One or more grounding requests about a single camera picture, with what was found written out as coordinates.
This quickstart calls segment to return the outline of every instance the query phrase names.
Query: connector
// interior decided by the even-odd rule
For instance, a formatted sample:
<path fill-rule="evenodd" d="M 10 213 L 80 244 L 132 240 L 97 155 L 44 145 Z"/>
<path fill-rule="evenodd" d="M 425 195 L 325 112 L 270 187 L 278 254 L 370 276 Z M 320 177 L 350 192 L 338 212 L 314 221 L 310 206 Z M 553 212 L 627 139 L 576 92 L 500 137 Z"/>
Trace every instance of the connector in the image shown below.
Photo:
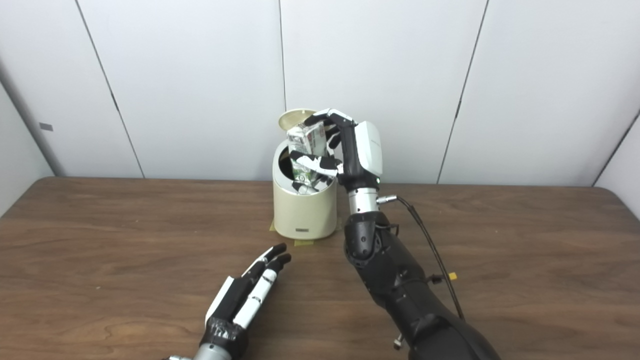
<path fill-rule="evenodd" d="M 386 204 L 386 203 L 388 203 L 388 202 L 396 201 L 397 199 L 398 199 L 398 196 L 397 196 L 397 195 L 381 196 L 381 197 L 378 197 L 378 198 L 376 199 L 376 203 L 377 203 L 378 205 L 382 205 L 382 204 Z"/>

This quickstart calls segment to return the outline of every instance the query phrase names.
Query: white wall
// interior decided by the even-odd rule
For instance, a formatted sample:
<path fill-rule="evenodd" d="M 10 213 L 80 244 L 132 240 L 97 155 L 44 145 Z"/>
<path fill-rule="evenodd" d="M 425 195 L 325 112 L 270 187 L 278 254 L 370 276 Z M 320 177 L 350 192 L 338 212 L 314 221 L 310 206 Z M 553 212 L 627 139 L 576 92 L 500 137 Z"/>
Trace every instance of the white wall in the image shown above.
<path fill-rule="evenodd" d="M 491 0 L 440 182 L 591 186 L 640 108 L 639 15 Z"/>
<path fill-rule="evenodd" d="M 0 85 L 0 216 L 38 179 L 53 172 Z"/>
<path fill-rule="evenodd" d="M 119 113 L 74 1 L 2 1 L 0 79 L 62 175 L 269 179 L 281 112 L 334 107 L 386 182 L 592 184 L 640 107 L 640 2 L 491 0 L 454 123 L 485 4 L 79 0 Z"/>
<path fill-rule="evenodd" d="M 278 0 L 81 0 L 147 177 L 270 179 Z"/>
<path fill-rule="evenodd" d="M 73 0 L 0 1 L 0 72 L 60 175 L 141 176 Z"/>
<path fill-rule="evenodd" d="M 614 192 L 640 218 L 640 124 L 631 128 L 596 186 Z"/>
<path fill-rule="evenodd" d="M 287 109 L 381 131 L 385 182 L 435 183 L 484 1 L 281 1 Z"/>

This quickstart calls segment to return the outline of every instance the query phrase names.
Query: panel seam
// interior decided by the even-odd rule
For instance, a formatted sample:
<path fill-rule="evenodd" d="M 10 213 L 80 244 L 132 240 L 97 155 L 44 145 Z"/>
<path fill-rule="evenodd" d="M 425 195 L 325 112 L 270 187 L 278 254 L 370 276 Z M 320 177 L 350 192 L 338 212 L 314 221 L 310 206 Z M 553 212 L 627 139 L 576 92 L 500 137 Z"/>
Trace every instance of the panel seam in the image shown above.
<path fill-rule="evenodd" d="M 287 79 L 284 68 L 284 36 L 282 34 L 282 4 L 278 0 L 278 14 L 280 16 L 280 54 L 282 56 L 282 95 L 284 96 L 284 112 L 287 111 Z"/>
<path fill-rule="evenodd" d="M 602 169 L 600 169 L 600 172 L 598 173 L 598 176 L 596 176 L 596 179 L 593 181 L 593 184 L 591 185 L 591 187 L 596 186 L 598 180 L 600 180 L 600 177 L 602 176 L 602 174 L 604 173 L 604 170 L 606 170 L 607 166 L 609 166 L 609 163 L 611 162 L 611 160 L 613 159 L 613 157 L 616 155 L 616 153 L 618 152 L 618 149 L 620 148 L 620 145 L 622 145 L 622 143 L 625 141 L 625 139 L 627 138 L 627 135 L 629 135 L 629 131 L 631 131 L 631 128 L 634 126 L 634 124 L 636 123 L 636 121 L 638 120 L 638 117 L 640 117 L 640 109 L 638 109 L 638 112 L 636 113 L 636 117 L 634 117 L 634 119 L 631 121 L 631 125 L 629 125 L 629 127 L 627 128 L 627 130 L 625 131 L 625 133 L 622 135 L 622 137 L 620 138 L 620 141 L 618 141 L 618 144 L 616 145 L 616 148 L 613 149 L 613 151 L 611 152 L 611 155 L 609 155 L 609 158 L 607 159 L 607 162 L 605 162 L 604 166 L 602 167 Z"/>
<path fill-rule="evenodd" d="M 436 184 L 440 184 L 440 177 L 442 176 L 442 170 L 444 169 L 444 162 L 447 159 L 447 153 L 449 152 L 449 145 L 451 144 L 451 136 L 453 135 L 454 127 L 458 119 L 458 113 L 460 112 L 460 106 L 462 106 L 462 97 L 465 95 L 465 89 L 467 88 L 467 80 L 469 79 L 469 73 L 471 72 L 471 65 L 474 62 L 474 56 L 476 55 L 476 49 L 478 46 L 478 40 L 480 39 L 480 33 L 484 24 L 484 17 L 486 16 L 486 9 L 489 7 L 489 0 L 486 0 L 484 4 L 484 11 L 482 13 L 482 19 L 480 20 L 480 26 L 476 34 L 476 42 L 474 43 L 474 49 L 471 52 L 471 58 L 469 59 L 469 66 L 467 67 L 467 73 L 465 74 L 465 81 L 462 84 L 462 91 L 460 92 L 460 98 L 458 99 L 458 107 L 456 108 L 456 114 L 453 116 L 453 122 L 451 123 L 451 130 L 449 131 L 449 138 L 447 139 L 447 146 L 444 149 L 444 155 L 442 156 L 442 162 L 440 164 L 440 171 L 438 172 L 438 179 Z"/>
<path fill-rule="evenodd" d="M 127 139 L 129 141 L 129 145 L 131 146 L 131 150 L 133 151 L 133 156 L 136 158 L 136 162 L 138 163 L 138 168 L 140 169 L 140 174 L 142 178 L 146 178 L 145 172 L 142 170 L 142 165 L 140 165 L 140 159 L 138 159 L 138 153 L 136 152 L 135 146 L 133 146 L 133 142 L 131 141 L 131 136 L 129 135 L 129 130 L 127 129 L 127 124 L 125 124 L 124 119 L 122 117 L 122 113 L 120 112 L 120 107 L 116 102 L 116 97 L 113 94 L 113 90 L 111 89 L 111 83 L 109 82 L 109 78 L 107 77 L 107 73 L 104 71 L 104 66 L 102 65 L 102 60 L 100 59 L 100 55 L 98 54 L 98 49 L 95 46 L 95 42 L 93 41 L 93 37 L 91 36 L 91 31 L 89 31 L 89 26 L 86 24 L 86 19 L 84 18 L 84 13 L 82 8 L 80 7 L 80 3 L 78 0 L 75 0 L 76 6 L 78 8 L 78 12 L 80 13 L 80 18 L 82 18 L 82 22 L 84 24 L 84 29 L 86 30 L 86 34 L 89 36 L 89 41 L 91 42 L 91 46 L 93 47 L 93 52 L 95 53 L 95 57 L 98 59 L 98 64 L 100 65 L 100 70 L 102 71 L 102 75 L 104 76 L 104 80 L 107 83 L 107 87 L 109 88 L 109 93 L 111 94 L 111 99 L 113 100 L 113 105 L 118 112 L 118 116 L 120 117 L 120 122 L 122 123 L 122 127 L 124 128 L 124 132 L 127 135 Z"/>

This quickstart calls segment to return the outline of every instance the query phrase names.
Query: screw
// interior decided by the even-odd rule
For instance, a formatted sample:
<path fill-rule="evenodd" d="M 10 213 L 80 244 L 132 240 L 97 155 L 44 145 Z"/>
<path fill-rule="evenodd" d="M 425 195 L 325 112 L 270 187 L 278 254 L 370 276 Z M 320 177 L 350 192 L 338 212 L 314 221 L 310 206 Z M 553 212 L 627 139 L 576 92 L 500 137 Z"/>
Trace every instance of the screw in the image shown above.
<path fill-rule="evenodd" d="M 404 336 L 402 334 L 398 335 L 398 339 L 394 340 L 394 349 L 400 350 L 402 348 L 403 341 L 404 341 Z"/>

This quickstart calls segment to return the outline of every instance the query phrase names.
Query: cream trash can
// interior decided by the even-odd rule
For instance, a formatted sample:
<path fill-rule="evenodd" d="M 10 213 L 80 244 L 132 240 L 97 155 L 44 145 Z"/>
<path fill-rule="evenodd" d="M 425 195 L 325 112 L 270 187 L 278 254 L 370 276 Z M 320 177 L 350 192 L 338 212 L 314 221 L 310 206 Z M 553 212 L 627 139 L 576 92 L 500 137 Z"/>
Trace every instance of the cream trash can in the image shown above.
<path fill-rule="evenodd" d="M 315 111 L 290 110 L 278 123 L 283 130 L 304 121 Z M 315 240 L 331 235 L 336 228 L 337 180 L 319 192 L 299 194 L 292 185 L 293 169 L 287 140 L 280 143 L 273 156 L 273 227 L 278 234 L 295 240 Z"/>

